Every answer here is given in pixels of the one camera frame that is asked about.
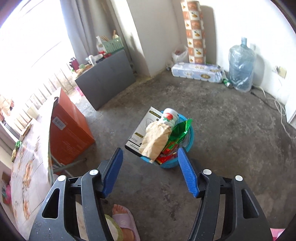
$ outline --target wall socket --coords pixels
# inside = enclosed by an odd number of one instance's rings
[[[274,66],[272,71],[277,73],[282,78],[285,78],[287,74],[287,70],[281,66]]]

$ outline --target gray table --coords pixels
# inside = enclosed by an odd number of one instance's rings
[[[136,81],[124,50],[97,63],[76,80],[95,110]]]

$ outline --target roll of wallpaper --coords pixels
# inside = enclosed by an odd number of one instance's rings
[[[189,63],[205,64],[205,31],[199,1],[181,0],[186,28]]]

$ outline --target green plastic basket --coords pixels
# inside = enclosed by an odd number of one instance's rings
[[[123,44],[120,37],[108,42],[102,42],[102,44],[104,45],[107,53],[115,53],[123,49]]]

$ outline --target blue trash basket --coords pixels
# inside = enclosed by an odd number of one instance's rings
[[[182,121],[185,121],[187,120],[187,118],[181,114],[178,114],[179,115],[179,122],[182,122]],[[193,144],[193,139],[194,139],[194,131],[193,131],[193,128],[192,126],[190,126],[189,128],[189,131],[185,137],[185,140],[183,142],[186,142],[186,144],[184,145],[186,151],[188,152],[191,147],[192,147],[192,144]],[[144,161],[146,162],[149,162],[149,158],[145,157],[145,156],[142,156],[141,157]],[[172,159],[172,160],[169,160],[169,161],[166,161],[165,163],[161,164],[160,167],[161,168],[173,168],[173,167],[176,167],[177,165],[179,165],[179,159],[178,157]]]

